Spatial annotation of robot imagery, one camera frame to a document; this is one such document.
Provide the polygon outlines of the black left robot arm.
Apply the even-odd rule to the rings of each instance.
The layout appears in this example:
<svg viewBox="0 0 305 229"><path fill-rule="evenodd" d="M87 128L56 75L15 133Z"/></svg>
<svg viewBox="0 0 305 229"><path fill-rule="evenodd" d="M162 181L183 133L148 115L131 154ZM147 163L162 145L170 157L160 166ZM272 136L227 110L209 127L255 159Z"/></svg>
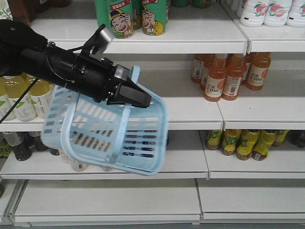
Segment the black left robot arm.
<svg viewBox="0 0 305 229"><path fill-rule="evenodd" d="M131 71L101 57L113 39L112 31L103 24L77 48L81 53L74 54L74 49L57 47L22 22L1 20L0 75L26 73L98 103L149 107L152 97L131 80Z"/></svg>

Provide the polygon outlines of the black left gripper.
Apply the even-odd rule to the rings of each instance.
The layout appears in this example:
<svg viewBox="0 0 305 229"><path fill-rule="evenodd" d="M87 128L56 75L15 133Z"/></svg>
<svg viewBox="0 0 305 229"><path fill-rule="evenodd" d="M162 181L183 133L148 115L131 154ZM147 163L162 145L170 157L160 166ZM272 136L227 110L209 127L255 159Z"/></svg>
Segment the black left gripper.
<svg viewBox="0 0 305 229"><path fill-rule="evenodd" d="M96 60L76 55L71 65L71 90L92 98L95 102L107 100L107 105L130 104L149 107L152 96L129 77L130 70L113 65L109 59Z"/></svg>

